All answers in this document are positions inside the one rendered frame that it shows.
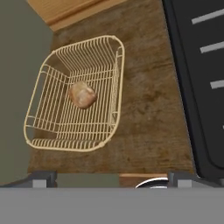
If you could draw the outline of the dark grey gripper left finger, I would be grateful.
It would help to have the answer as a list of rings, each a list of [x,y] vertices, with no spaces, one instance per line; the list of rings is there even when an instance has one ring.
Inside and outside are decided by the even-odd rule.
[[[56,186],[56,171],[34,171],[26,178],[1,185],[2,188],[54,188]]]

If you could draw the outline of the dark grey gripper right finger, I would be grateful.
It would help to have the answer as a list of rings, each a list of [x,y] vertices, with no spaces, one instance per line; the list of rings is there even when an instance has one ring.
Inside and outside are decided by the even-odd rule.
[[[172,188],[221,188],[219,180],[207,180],[188,172],[175,171],[168,174],[168,186]]]

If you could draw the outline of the brown round bread roll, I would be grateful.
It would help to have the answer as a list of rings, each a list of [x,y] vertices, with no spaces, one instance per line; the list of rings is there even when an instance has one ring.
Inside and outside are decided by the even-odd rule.
[[[72,103],[80,109],[89,108],[97,99],[96,92],[85,81],[75,82],[68,94]]]

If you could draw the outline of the light wooden cabinet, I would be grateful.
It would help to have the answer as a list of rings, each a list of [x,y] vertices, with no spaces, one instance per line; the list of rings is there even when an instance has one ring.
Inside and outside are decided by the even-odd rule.
[[[54,32],[127,0],[26,0]]]

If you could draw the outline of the black hob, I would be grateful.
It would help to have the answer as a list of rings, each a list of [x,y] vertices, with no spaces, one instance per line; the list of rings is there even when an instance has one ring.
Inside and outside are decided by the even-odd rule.
[[[224,179],[224,0],[162,0],[197,174]]]

